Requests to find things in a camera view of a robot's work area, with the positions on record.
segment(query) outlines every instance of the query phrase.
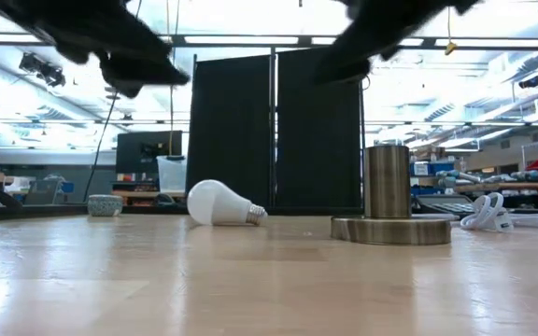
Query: light bulb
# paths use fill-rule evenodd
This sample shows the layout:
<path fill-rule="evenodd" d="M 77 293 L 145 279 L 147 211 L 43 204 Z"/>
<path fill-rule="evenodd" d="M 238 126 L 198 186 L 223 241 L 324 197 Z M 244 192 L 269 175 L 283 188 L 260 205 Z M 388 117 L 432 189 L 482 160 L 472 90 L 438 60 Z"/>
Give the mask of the light bulb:
<path fill-rule="evenodd" d="M 200 224 L 250 223 L 259 225 L 265 209 L 216 180 L 197 183 L 188 193 L 188 212 Z"/>

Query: black partition panel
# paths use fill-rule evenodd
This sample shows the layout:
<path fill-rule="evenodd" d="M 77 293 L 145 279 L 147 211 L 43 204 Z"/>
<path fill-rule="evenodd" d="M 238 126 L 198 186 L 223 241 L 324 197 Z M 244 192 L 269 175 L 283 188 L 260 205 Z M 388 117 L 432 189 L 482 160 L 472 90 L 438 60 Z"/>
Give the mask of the black partition panel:
<path fill-rule="evenodd" d="M 269 205 L 269 56 L 200 62 L 192 87 L 187 189 L 217 179 Z"/>
<path fill-rule="evenodd" d="M 276 206 L 361 207 L 360 83 L 313 85 L 322 54 L 277 57 Z"/>

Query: ceramic bowl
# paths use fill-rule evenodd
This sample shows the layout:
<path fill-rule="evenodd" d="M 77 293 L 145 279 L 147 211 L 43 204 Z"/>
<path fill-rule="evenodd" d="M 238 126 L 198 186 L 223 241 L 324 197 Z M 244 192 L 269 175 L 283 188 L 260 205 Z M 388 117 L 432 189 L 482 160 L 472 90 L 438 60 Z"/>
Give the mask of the ceramic bowl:
<path fill-rule="evenodd" d="M 121 196 L 91 195 L 88 208 L 93 217 L 114 217 L 121 213 L 123 199 Z"/>

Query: shelf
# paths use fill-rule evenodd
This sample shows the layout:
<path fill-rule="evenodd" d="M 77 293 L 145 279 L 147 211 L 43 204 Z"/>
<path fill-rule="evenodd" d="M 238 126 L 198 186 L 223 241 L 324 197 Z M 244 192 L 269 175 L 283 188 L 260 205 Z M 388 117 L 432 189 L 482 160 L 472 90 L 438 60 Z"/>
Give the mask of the shelf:
<path fill-rule="evenodd" d="M 497 190 L 523 190 L 523 189 L 536 189 L 538 190 L 538 183 L 484 183 L 471 186 L 458 186 L 454 190 L 456 192 L 469 192 L 469 191 L 497 191 Z"/>

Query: black cable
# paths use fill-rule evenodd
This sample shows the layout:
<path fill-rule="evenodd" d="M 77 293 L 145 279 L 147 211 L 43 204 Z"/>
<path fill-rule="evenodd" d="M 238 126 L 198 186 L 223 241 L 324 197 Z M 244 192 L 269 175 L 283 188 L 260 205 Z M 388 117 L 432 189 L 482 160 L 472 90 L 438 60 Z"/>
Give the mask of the black cable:
<path fill-rule="evenodd" d="M 135 15 L 137 19 L 138 19 L 138 14 L 140 13 L 141 6 L 142 6 L 142 0 L 138 2 L 138 9 L 136 10 L 136 15 Z M 94 177 L 94 172 L 97 169 L 97 162 L 99 162 L 99 154 L 101 154 L 101 144 L 103 144 L 105 130 L 107 129 L 107 125 L 109 124 L 109 120 L 111 119 L 111 114 L 113 114 L 113 107 L 116 105 L 117 100 L 118 100 L 118 92 L 115 91 L 115 93 L 113 94 L 113 100 L 111 101 L 111 107 L 109 108 L 109 113 L 107 114 L 107 119 L 105 120 L 105 125 L 103 126 L 103 131 L 101 132 L 101 137 L 99 138 L 97 151 L 94 154 L 94 163 L 92 164 L 91 175 L 89 176 L 89 180 L 86 183 L 86 189 L 84 190 L 84 197 L 82 198 L 83 203 L 87 202 L 87 199 L 89 198 L 89 189 L 91 188 L 91 183 L 92 183 L 92 178 Z"/>
<path fill-rule="evenodd" d="M 366 78 L 368 84 L 367 84 L 366 88 L 364 88 L 364 87 L 362 88 L 363 91 L 367 91 L 371 87 L 371 79 L 369 78 L 369 75 L 365 76 L 365 78 Z"/>

